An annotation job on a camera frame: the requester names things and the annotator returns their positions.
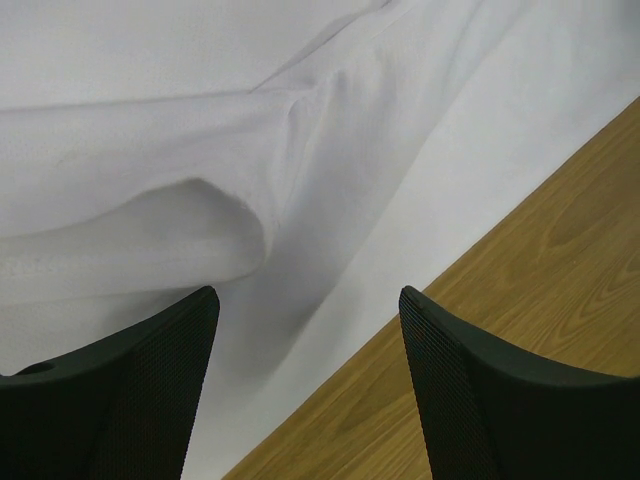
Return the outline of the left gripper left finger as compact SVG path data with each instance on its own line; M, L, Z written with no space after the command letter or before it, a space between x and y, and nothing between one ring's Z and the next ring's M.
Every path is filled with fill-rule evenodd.
M203 287L1 379L4 479L178 479L219 318Z

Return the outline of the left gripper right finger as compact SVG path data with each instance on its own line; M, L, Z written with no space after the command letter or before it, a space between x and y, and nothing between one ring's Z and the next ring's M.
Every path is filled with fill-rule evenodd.
M638 378L526 351L411 286L399 314L433 478L638 478Z

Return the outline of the white t shirt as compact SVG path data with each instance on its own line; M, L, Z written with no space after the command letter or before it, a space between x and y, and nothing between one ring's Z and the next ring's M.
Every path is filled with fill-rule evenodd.
M1 368L215 287L219 479L638 93L635 1L5 1Z

